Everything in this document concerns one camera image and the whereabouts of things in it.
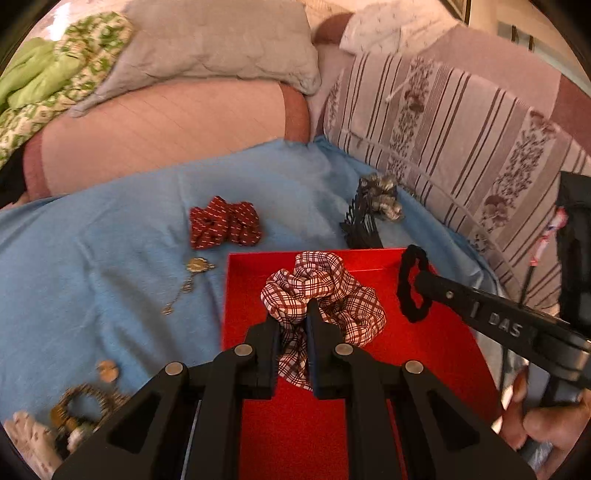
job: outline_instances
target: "blue fabric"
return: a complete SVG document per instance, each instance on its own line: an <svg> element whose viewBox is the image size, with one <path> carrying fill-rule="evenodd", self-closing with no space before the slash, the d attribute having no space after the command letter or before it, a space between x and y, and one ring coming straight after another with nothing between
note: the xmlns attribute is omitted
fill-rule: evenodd
<svg viewBox="0 0 591 480"><path fill-rule="evenodd" d="M95 381L104 359L121 367L127 393L167 362L213 359L228 253L346 248L339 222L359 176L372 171L323 139L275 141L0 214L0 419L28 410L47 421L60 394ZM252 202L263 239L199 251L217 268L198 275L195 291L163 316L196 254L189 209L215 195ZM495 291L465 242L404 192L400 200L405 219L379 223L386 247L419 244L442 275Z"/></svg>

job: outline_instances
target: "red box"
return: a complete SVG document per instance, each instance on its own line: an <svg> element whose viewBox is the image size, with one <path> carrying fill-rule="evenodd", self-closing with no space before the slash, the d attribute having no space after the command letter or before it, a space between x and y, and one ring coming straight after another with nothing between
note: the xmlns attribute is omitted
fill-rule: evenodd
<svg viewBox="0 0 591 480"><path fill-rule="evenodd" d="M498 392L469 328L434 303L422 322L400 312L396 289L404 249L335 251L359 282L373 287L386 312L384 331L365 346L376 360L401 365L420 360L487 423L499 416ZM228 261L223 348L242 343L267 311L260 294L269 276L292 271L298 252L232 254ZM345 405L319 401L279 378L271 401L246 401L241 480L347 480Z"/></svg>

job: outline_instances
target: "white pillowcase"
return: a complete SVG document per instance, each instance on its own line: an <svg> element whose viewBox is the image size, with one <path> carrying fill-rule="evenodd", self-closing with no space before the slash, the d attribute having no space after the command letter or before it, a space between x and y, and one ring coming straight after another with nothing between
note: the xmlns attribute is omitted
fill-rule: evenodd
<svg viewBox="0 0 591 480"><path fill-rule="evenodd" d="M392 0L356 12L340 48L355 55L374 52L416 55L460 24L439 0Z"/></svg>

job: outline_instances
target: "pink pillow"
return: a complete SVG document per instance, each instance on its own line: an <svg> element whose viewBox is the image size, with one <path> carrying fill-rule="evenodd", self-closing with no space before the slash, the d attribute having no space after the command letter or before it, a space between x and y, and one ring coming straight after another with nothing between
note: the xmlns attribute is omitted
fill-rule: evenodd
<svg viewBox="0 0 591 480"><path fill-rule="evenodd" d="M267 80L174 80L127 93L86 116L62 115L25 149L31 200L285 138L306 142L306 101Z"/></svg>

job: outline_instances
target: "green cloth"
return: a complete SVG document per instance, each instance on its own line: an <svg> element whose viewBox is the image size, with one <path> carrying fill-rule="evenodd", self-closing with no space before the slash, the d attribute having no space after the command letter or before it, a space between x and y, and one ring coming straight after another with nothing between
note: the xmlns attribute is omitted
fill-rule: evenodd
<svg viewBox="0 0 591 480"><path fill-rule="evenodd" d="M70 25L59 42L33 38L23 44L0 77L0 168L100 85L131 35L125 17L107 12Z"/></svg>
<svg viewBox="0 0 591 480"><path fill-rule="evenodd" d="M18 50L0 77L0 113L8 108L8 97L12 92L25 87L55 62L54 45L55 42L33 38ZM46 98L57 90L47 92Z"/></svg>

